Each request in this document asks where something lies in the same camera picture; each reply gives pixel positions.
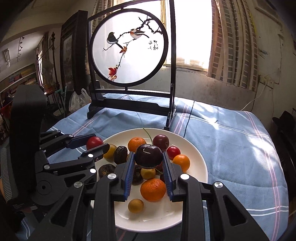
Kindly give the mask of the pale yellow small fruit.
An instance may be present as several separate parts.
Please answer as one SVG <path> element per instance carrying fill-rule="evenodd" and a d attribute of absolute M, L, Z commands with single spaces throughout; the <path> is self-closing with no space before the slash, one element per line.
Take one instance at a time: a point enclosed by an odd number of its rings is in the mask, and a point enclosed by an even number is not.
<path fill-rule="evenodd" d="M 140 213 L 144 209 L 144 202 L 141 199 L 133 199 L 128 204 L 128 210 L 131 213 Z"/>

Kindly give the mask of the orange tangerine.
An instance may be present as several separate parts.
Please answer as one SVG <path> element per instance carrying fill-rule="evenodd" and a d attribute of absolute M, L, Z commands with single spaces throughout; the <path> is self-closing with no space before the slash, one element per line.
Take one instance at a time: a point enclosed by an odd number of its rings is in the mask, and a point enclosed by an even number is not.
<path fill-rule="evenodd" d="M 144 145 L 146 143 L 147 142 L 145 141 L 145 139 L 141 137 L 134 137 L 130 139 L 130 141 L 128 142 L 127 148 L 130 152 L 136 152 L 139 146 Z"/>

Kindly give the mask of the large orange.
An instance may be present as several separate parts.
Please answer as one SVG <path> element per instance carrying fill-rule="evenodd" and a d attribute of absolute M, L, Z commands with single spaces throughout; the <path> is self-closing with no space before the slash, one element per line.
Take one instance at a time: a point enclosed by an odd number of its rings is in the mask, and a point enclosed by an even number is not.
<path fill-rule="evenodd" d="M 146 180 L 140 187 L 142 197 L 149 202 L 160 201 L 166 193 L 166 185 L 160 179 Z"/>

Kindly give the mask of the dark purple plum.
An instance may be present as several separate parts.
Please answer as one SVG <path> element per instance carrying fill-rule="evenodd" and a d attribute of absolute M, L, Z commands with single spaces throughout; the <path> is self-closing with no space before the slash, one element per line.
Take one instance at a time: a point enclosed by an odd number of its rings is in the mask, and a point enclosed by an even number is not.
<path fill-rule="evenodd" d="M 153 169 L 163 161 L 163 153 L 155 145 L 142 144 L 135 152 L 134 161 L 142 168 Z"/>

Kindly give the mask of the small mandarin orange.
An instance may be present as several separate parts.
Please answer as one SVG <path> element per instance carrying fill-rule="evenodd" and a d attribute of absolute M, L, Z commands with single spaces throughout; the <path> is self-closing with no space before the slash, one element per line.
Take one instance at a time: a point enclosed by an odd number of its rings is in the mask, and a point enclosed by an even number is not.
<path fill-rule="evenodd" d="M 190 164 L 191 164 L 189 158 L 183 154 L 179 154 L 179 155 L 175 156 L 173 158 L 172 162 L 174 164 L 179 165 L 184 173 L 187 172 L 187 170 L 189 169 Z"/>

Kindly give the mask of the red plum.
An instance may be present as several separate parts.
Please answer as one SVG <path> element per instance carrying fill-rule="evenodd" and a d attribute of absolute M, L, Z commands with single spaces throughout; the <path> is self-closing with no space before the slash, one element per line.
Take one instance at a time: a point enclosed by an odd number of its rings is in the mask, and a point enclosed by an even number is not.
<path fill-rule="evenodd" d="M 153 145 L 159 147 L 163 152 L 169 147 L 170 141 L 166 135 L 156 135 L 152 141 Z"/>

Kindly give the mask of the small red tomato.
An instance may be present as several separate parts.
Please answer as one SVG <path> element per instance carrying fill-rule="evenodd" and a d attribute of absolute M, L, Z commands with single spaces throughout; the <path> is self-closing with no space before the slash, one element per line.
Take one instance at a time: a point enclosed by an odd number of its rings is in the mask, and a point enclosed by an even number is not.
<path fill-rule="evenodd" d="M 168 147 L 168 149 L 166 150 L 168 157 L 170 160 L 173 160 L 175 158 L 175 156 L 178 156 L 181 154 L 181 151 L 178 147 L 176 146 L 170 146 Z"/>

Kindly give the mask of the red cherry tomato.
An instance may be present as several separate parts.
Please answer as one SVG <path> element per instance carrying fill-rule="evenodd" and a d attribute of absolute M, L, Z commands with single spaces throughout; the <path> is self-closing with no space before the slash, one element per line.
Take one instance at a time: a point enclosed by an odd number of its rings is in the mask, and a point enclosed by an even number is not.
<path fill-rule="evenodd" d="M 86 143 L 86 149 L 90 150 L 100 145 L 103 145 L 103 140 L 100 137 L 94 136 L 88 139 Z"/>

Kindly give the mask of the plastic bags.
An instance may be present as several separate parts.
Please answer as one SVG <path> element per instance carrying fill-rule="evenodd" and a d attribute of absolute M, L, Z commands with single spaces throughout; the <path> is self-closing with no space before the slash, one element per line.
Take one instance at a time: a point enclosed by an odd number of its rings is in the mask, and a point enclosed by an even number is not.
<path fill-rule="evenodd" d="M 88 95 L 85 89 L 81 89 L 81 94 L 78 95 L 73 92 L 69 101 L 69 111 L 71 113 L 79 110 L 91 102 L 91 97 Z"/>

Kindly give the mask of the white round plate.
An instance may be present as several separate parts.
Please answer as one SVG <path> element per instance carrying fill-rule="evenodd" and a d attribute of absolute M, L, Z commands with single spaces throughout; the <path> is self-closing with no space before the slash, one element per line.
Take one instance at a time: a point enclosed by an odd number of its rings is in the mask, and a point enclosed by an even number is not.
<path fill-rule="evenodd" d="M 116 133 L 106 138 L 104 142 L 117 147 L 127 147 L 130 139 L 141 137 L 150 144 L 150 139 L 159 134 L 166 135 L 170 145 L 178 147 L 181 153 L 189 158 L 190 167 L 187 174 L 200 182 L 207 183 L 208 170 L 203 156 L 192 141 L 188 141 L 176 133 L 156 128 L 135 128 Z M 159 232 L 178 225 L 182 221 L 182 202 L 171 202 L 167 194 L 157 202 L 149 202 L 142 197 L 140 187 L 140 184 L 131 187 L 130 196 L 126 202 L 114 203 L 115 226 L 117 228 L 130 232 Z M 128 204 L 133 199 L 141 199 L 144 202 L 144 209 L 140 213 L 132 213 L 128 210 Z"/>

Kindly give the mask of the blue striped tablecloth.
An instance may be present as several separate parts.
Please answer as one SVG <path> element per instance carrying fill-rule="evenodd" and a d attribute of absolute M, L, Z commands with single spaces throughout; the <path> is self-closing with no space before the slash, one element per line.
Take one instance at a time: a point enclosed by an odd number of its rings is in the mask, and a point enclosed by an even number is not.
<path fill-rule="evenodd" d="M 270 240 L 288 225 L 288 190 L 274 143 L 260 120 L 247 111 L 229 110 L 177 98 L 170 130 L 192 141 L 208 169 L 208 181 L 221 181 L 244 205 Z M 87 118 L 85 106 L 62 120 L 46 116 L 42 131 L 94 133 L 106 139 L 133 128 L 159 128 L 164 116 L 105 108 Z"/>

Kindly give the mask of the dark framed painting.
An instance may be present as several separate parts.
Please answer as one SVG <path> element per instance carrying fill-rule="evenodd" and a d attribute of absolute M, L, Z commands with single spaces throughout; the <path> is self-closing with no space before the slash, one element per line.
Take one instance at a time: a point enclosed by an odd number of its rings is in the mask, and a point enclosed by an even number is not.
<path fill-rule="evenodd" d="M 61 28 L 60 72 L 62 87 L 70 83 L 78 95 L 87 88 L 86 80 L 86 27 L 88 12 L 79 10 Z"/>

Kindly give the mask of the bird painting table screen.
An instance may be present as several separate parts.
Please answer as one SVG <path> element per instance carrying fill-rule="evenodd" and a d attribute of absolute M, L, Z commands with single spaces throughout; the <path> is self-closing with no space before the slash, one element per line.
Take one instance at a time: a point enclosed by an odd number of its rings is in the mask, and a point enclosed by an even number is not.
<path fill-rule="evenodd" d="M 90 71 L 88 118 L 104 108 L 161 115 L 165 130 L 173 121 L 176 94 L 175 3 L 169 7 L 167 25 L 142 7 L 142 1 L 111 6 L 87 20 L 87 55 Z M 169 91 L 141 90 L 171 61 Z"/>

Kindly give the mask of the left checkered curtain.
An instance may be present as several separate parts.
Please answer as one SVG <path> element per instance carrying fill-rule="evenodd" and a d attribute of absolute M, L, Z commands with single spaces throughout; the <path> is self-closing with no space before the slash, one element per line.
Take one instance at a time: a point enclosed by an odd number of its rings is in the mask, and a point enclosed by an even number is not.
<path fill-rule="evenodd" d="M 114 0 L 97 0 L 95 2 L 92 16 L 96 15 L 97 13 L 100 13 L 101 11 L 106 10 L 107 8 L 110 8 L 114 5 Z M 92 33 L 94 32 L 95 28 L 97 25 L 107 16 L 108 14 L 102 15 L 98 18 L 95 18 L 94 20 L 91 21 L 91 31 Z"/>

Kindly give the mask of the checkered curtain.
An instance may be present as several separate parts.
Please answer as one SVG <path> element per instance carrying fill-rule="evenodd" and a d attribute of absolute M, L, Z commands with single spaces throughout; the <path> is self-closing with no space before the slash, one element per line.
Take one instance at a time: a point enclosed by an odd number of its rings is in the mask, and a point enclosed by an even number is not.
<path fill-rule="evenodd" d="M 212 5 L 212 45 L 208 76 L 253 92 L 258 85 L 258 47 L 247 1 Z"/>
<path fill-rule="evenodd" d="M 114 0 L 97 0 L 95 2 L 92 16 L 96 15 L 97 13 L 100 13 L 101 11 L 106 10 L 107 8 L 110 8 L 114 5 Z M 91 21 L 91 31 L 92 33 L 94 32 L 95 28 L 97 25 L 107 16 L 108 14 L 102 15 L 98 18 L 95 18 L 94 20 Z"/>

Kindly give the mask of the right checkered curtain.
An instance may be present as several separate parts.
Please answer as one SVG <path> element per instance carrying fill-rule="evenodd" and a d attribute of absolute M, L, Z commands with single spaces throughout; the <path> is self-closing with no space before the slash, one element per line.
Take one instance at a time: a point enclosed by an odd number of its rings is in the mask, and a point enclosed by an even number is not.
<path fill-rule="evenodd" d="M 258 85 L 258 47 L 247 1 L 212 5 L 212 45 L 208 76 L 253 92 Z"/>

